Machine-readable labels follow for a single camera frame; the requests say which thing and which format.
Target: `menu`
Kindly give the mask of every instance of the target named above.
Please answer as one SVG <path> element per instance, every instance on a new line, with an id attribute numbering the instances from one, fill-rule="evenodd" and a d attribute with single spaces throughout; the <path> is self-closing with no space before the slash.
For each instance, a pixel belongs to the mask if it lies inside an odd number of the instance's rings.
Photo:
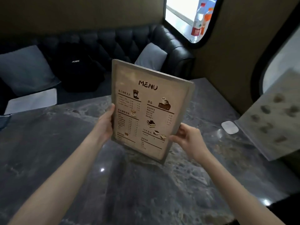
<path id="1" fill-rule="evenodd" d="M 193 91 L 191 81 L 113 60 L 113 140 L 163 162 Z"/>

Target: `hand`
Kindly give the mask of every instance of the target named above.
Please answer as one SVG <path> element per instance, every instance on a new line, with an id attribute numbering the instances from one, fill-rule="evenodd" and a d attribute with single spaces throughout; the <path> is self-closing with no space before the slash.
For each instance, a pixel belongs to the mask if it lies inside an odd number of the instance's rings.
<path id="1" fill-rule="evenodd" d="M 181 123 L 176 135 L 169 136 L 169 139 L 179 144 L 190 158 L 201 165 L 212 155 L 203 141 L 200 130 L 187 124 Z"/>
<path id="2" fill-rule="evenodd" d="M 112 103 L 109 110 L 100 116 L 93 130 L 87 136 L 89 140 L 96 143 L 99 148 L 112 136 L 112 115 L 115 110 L 115 105 Z"/>

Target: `beige wall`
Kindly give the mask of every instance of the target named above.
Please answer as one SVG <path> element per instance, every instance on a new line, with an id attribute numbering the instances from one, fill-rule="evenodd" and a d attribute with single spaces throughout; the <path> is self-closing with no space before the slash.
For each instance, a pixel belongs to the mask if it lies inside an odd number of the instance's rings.
<path id="1" fill-rule="evenodd" d="M 256 62 L 299 0 L 224 0 L 208 42 L 193 50 L 193 77 L 206 77 L 243 113 Z"/>
<path id="2" fill-rule="evenodd" d="M 0 38 L 158 23 L 163 0 L 1 0 Z"/>

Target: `tiramisu illustration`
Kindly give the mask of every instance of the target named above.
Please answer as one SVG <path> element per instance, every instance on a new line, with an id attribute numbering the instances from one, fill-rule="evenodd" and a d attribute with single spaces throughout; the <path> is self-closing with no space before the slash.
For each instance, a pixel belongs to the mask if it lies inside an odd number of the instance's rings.
<path id="1" fill-rule="evenodd" d="M 139 99 L 138 97 L 137 97 L 137 94 L 139 93 L 139 91 L 138 90 L 133 90 L 133 98 L 135 98 L 135 99 Z"/>
<path id="2" fill-rule="evenodd" d="M 155 123 L 154 123 L 154 121 L 152 121 L 152 120 L 148 120 L 148 121 L 147 121 L 147 124 L 148 124 L 148 126 L 149 126 L 150 128 L 154 128 L 154 127 L 155 127 Z"/>
<path id="3" fill-rule="evenodd" d="M 169 104 L 168 100 L 166 100 L 166 98 L 162 98 L 162 101 L 163 102 L 160 102 L 158 104 L 158 107 L 165 110 L 169 110 L 171 108 L 171 105 Z"/>
<path id="4" fill-rule="evenodd" d="M 135 117 L 136 111 L 135 110 L 131 110 L 131 116 Z"/>
<path id="5" fill-rule="evenodd" d="M 162 135 L 160 135 L 160 138 L 165 140 L 167 138 L 167 136 L 162 134 Z"/>

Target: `marble table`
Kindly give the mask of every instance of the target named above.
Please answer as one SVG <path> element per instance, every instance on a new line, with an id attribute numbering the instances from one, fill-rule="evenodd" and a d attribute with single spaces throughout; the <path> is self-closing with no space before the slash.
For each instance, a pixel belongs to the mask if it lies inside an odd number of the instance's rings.
<path id="1" fill-rule="evenodd" d="M 196 90 L 183 122 L 199 128 L 215 157 L 262 202 L 299 192 L 299 179 L 280 161 L 268 162 L 224 121 L 238 113 L 207 81 Z M 12 116 L 0 132 L 0 224 L 65 161 L 111 102 L 110 96 Z M 60 224 L 225 224 L 234 219 L 205 170 L 173 144 L 164 165 L 108 141 Z"/>

